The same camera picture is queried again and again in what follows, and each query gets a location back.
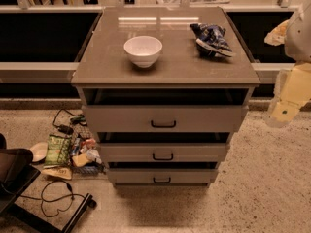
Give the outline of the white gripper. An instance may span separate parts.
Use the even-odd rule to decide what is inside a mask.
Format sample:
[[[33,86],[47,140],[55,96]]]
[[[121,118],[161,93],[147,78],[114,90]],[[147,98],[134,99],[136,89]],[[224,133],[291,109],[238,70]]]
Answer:
[[[270,127],[281,128],[311,99],[311,64],[297,62],[291,70],[282,70],[276,87],[276,100],[270,103],[265,122]]]

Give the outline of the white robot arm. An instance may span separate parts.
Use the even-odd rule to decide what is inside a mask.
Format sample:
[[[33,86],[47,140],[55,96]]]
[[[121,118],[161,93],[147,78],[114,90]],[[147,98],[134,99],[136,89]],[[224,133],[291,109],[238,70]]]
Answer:
[[[311,99],[310,2],[302,3],[288,20],[270,31],[264,41],[272,46],[283,44],[286,56],[295,61],[291,70],[279,72],[266,119],[270,127],[284,127]]]

